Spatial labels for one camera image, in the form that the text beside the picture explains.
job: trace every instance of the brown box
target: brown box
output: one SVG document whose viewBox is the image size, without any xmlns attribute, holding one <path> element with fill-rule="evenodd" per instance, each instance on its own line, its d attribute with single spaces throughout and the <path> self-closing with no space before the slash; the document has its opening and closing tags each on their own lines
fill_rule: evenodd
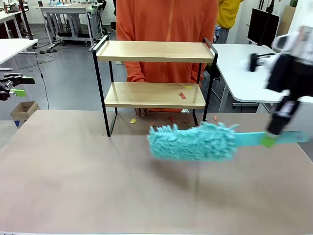
<svg viewBox="0 0 313 235">
<path fill-rule="evenodd" d="M 26 121 L 36 110 L 39 109 L 40 108 L 35 101 L 21 102 L 11 112 L 11 116 L 14 121 Z"/>
<path fill-rule="evenodd" d="M 292 6 L 285 6 L 284 13 L 281 16 L 280 24 L 278 26 L 277 34 L 276 36 L 285 35 L 288 33 L 293 15 L 295 12 L 295 7 Z"/>
</svg>

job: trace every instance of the orange sleeve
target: orange sleeve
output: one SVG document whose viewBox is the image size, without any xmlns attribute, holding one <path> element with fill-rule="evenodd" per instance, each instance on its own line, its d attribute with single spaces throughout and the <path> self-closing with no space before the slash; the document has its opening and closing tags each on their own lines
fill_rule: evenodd
<svg viewBox="0 0 313 235">
<path fill-rule="evenodd" d="M 116 2 L 116 35 L 118 40 L 135 41 L 134 0 L 117 0 Z M 139 62 L 124 62 L 128 82 L 145 82 Z"/>
<path fill-rule="evenodd" d="M 204 21 L 202 25 L 202 30 L 199 38 L 199 42 L 202 42 L 203 39 L 206 37 L 211 43 L 214 39 L 214 33 L 215 33 L 215 25 L 217 20 L 217 14 L 218 14 L 218 0 L 211 0 L 208 1 L 208 4 L 206 6 L 206 11 L 204 14 Z M 201 67 L 201 77 L 200 81 L 203 79 L 203 71 L 205 68 L 205 63 L 202 64 Z M 198 76 L 198 70 L 199 70 L 199 63 L 193 63 L 191 68 L 191 79 L 190 83 L 196 83 L 197 82 L 197 76 Z"/>
</svg>

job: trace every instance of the teal microfiber duster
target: teal microfiber duster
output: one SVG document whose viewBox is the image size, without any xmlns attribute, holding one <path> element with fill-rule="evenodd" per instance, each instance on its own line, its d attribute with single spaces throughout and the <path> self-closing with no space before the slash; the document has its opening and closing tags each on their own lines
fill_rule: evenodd
<svg viewBox="0 0 313 235">
<path fill-rule="evenodd" d="M 230 160 L 239 146 L 260 145 L 261 142 L 267 145 L 266 132 L 236 133 L 233 130 L 236 126 L 238 125 L 227 128 L 223 123 L 214 125 L 202 122 L 201 126 L 188 130 L 179 130 L 176 124 L 173 128 L 157 127 L 157 131 L 150 127 L 147 140 L 150 151 L 156 158 L 187 161 Z M 299 131 L 287 131 L 274 142 L 278 144 L 307 141 L 308 135 Z"/>
</svg>

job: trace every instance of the person in yellow shirt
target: person in yellow shirt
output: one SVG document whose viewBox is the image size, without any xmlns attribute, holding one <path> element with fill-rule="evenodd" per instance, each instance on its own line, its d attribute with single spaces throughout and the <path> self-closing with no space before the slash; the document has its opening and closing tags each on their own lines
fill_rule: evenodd
<svg viewBox="0 0 313 235">
<path fill-rule="evenodd" d="M 226 43 L 229 30 L 235 24 L 239 5 L 242 1 L 243 0 L 219 0 L 217 25 L 221 27 L 221 29 L 219 30 L 219 38 L 216 43 Z"/>
</svg>

